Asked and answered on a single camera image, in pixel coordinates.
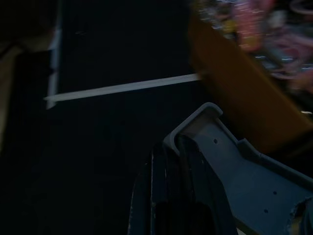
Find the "blurry items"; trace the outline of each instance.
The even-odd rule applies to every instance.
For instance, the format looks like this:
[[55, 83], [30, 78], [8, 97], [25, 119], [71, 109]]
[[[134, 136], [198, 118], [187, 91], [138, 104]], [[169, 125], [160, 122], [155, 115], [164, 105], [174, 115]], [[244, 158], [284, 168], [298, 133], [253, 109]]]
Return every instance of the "blurry items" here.
[[312, 0], [195, 0], [201, 20], [237, 41], [291, 92], [313, 94]]
[[238, 43], [247, 52], [259, 50], [262, 42], [261, 20], [264, 12], [255, 0], [238, 0], [233, 7]]

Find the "black plastic part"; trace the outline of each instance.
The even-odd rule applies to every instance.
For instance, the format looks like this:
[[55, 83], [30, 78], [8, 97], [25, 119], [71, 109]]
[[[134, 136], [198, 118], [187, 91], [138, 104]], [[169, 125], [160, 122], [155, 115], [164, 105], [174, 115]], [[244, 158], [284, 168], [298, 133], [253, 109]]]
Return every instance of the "black plastic part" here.
[[214, 228], [210, 228], [208, 232], [237, 235], [223, 184], [200, 152], [198, 145], [189, 137], [180, 135], [177, 138], [177, 146], [180, 157], [186, 158], [189, 163], [194, 203], [202, 204], [206, 213], [211, 213], [208, 217], [212, 218], [210, 226]]
[[134, 185], [128, 235], [237, 235], [217, 175], [193, 140], [157, 144]]

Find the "white line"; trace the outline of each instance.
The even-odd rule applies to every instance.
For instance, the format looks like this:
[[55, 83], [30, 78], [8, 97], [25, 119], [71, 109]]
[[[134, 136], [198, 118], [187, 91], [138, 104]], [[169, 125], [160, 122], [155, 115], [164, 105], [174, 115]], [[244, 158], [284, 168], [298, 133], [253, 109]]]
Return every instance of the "white line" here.
[[[48, 89], [47, 89], [47, 95], [55, 95], [57, 94], [58, 90], [58, 81], [59, 81], [59, 55], [60, 55], [60, 41], [62, 36], [62, 29], [61, 29], [61, 10], [58, 9], [58, 16], [57, 16], [57, 22], [56, 22], [56, 29], [54, 32], [54, 37], [52, 39], [52, 42], [49, 46], [49, 50], [51, 50], [51, 62], [50, 66], [54, 70], [54, 73], [50, 76], [49, 82], [48, 82]], [[51, 109], [56, 105], [55, 102], [48, 100], [46, 104], [46, 109]]]
[[135, 90], [141, 90], [141, 89], [152, 88], [152, 87], [167, 86], [167, 85], [172, 85], [172, 84], [177, 84], [177, 83], [192, 82], [192, 81], [197, 81], [197, 80], [198, 78], [196, 74], [189, 74], [189, 75], [184, 75], [184, 76], [162, 78], [162, 79], [149, 80], [149, 81], [144, 81], [144, 82], [134, 82], [134, 83], [127, 83], [127, 84], [110, 86], [110, 87], [102, 87], [102, 88], [79, 91], [79, 92], [56, 94], [56, 95], [47, 96], [45, 100], [58, 102], [58, 101], [64, 101], [64, 100], [81, 99], [81, 98], [93, 97], [93, 96], [98, 96], [98, 95], [135, 91]]

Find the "dark floor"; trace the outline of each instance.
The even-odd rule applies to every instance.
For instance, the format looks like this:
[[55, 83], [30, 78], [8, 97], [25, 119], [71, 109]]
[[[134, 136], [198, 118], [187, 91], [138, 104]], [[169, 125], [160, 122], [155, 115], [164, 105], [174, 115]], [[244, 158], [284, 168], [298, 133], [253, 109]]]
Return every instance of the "dark floor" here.
[[[183, 2], [66, 1], [59, 92], [185, 75]], [[45, 109], [48, 52], [15, 68], [1, 153], [1, 234], [127, 232], [134, 179], [152, 146], [210, 97], [189, 82]]]

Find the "gray plastic piece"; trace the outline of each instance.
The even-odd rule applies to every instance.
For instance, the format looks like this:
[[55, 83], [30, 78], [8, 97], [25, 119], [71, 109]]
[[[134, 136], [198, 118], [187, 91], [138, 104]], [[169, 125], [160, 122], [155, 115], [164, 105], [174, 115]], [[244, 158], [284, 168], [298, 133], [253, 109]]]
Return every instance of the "gray plastic piece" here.
[[222, 181], [237, 227], [260, 235], [287, 235], [295, 206], [313, 197], [313, 180], [238, 141], [219, 120], [223, 112], [203, 104], [164, 142], [179, 154], [175, 136], [195, 140]]

